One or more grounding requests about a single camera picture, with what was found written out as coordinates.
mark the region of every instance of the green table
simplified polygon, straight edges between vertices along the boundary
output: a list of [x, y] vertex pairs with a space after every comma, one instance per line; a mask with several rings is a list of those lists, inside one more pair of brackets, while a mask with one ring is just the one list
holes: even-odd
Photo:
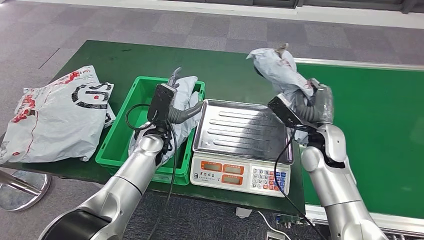
[[[138, 76], [168, 78], [172, 71], [182, 67], [181, 76], [197, 76], [205, 82], [205, 97], [227, 101], [265, 104], [274, 96], [272, 87], [259, 77], [246, 54], [195, 50], [115, 42], [86, 41], [54, 79], [82, 66], [93, 65], [101, 82], [114, 84], [109, 103], [117, 114], [127, 93]], [[99, 146], [108, 133], [104, 130]], [[95, 161], [66, 159], [50, 163], [6, 163], [2, 167], [47, 173], [69, 179], [104, 184], [111, 176]], [[305, 199], [300, 161], [291, 168], [289, 197], [305, 213]], [[167, 192], [169, 184], [151, 182], [150, 191]], [[291, 216], [298, 213], [290, 203], [279, 197], [262, 196], [189, 184], [175, 185], [176, 195], [218, 201], [245, 208], [264, 209]]]
[[[94, 65], [101, 81], [115, 83], [110, 104], [116, 113], [137, 76], [167, 78], [177, 66], [183, 67], [183, 75], [198, 76], [206, 83], [206, 98], [265, 104], [275, 93], [255, 74], [252, 61], [245, 58], [242, 53], [87, 41], [57, 77]], [[332, 87], [334, 122], [345, 133], [350, 165], [368, 210], [424, 219], [424, 68], [305, 59], [297, 62], [298, 71], [306, 78], [315, 77]], [[100, 183], [109, 177], [93, 160], [5, 166]], [[289, 196], [299, 207], [303, 207], [304, 199], [307, 204], [319, 205], [305, 172], [304, 199], [298, 195], [302, 191], [298, 171], [299, 161], [293, 165]], [[166, 191], [168, 186], [152, 183], [149, 188]], [[285, 200], [272, 197], [193, 185], [177, 186], [175, 193], [296, 214]]]

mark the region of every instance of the silver robot arm segment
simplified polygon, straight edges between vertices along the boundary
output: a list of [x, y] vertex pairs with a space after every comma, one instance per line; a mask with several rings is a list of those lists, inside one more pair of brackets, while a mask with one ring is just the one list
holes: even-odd
[[325, 209], [332, 239], [387, 240], [358, 191], [342, 130], [325, 123], [316, 131], [323, 136], [325, 149], [306, 147], [301, 162]]
[[333, 125], [331, 88], [311, 80], [314, 102], [305, 105], [303, 93], [296, 96], [295, 110], [282, 93], [268, 107], [288, 128], [308, 133], [301, 162], [309, 173], [321, 205], [325, 208], [332, 240], [387, 240], [371, 218], [346, 153], [342, 130]]
[[63, 213], [39, 240], [120, 240], [156, 169], [164, 146], [156, 134], [139, 134], [137, 147], [118, 172], [92, 197]]

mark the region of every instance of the metal pole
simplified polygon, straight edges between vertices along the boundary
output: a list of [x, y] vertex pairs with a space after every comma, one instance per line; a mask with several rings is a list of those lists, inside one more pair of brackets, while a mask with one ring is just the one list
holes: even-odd
[[10, 174], [7, 174], [2, 170], [0, 170], [0, 184], [6, 184], [11, 188], [20, 190], [35, 197], [39, 196], [42, 192], [41, 190], [38, 190], [35, 186], [29, 184], [28, 182]]

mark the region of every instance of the white plastic bag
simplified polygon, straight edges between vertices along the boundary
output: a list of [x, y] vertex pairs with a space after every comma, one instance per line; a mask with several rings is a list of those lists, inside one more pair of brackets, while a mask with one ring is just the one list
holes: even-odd
[[246, 59], [253, 59], [256, 69], [271, 82], [277, 94], [282, 93], [290, 101], [292, 109], [297, 90], [302, 90], [307, 98], [314, 94], [311, 84], [297, 72], [295, 60], [289, 51], [259, 48], [251, 51]]
[[45, 87], [25, 88], [0, 147], [0, 164], [88, 161], [104, 125], [115, 118], [108, 105], [113, 88], [99, 83], [93, 66]]

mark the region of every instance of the table edge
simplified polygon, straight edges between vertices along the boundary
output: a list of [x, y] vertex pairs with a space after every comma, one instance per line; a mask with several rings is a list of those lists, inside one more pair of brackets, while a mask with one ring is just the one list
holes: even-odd
[[294, 61], [296, 62], [296, 64], [320, 64], [320, 65], [332, 65], [332, 66], [340, 66], [340, 67], [424, 71], [424, 65], [373, 63], [373, 62], [364, 62], [364, 61], [343, 61], [343, 60], [328, 60], [328, 59], [301, 58], [301, 57], [295, 57]]

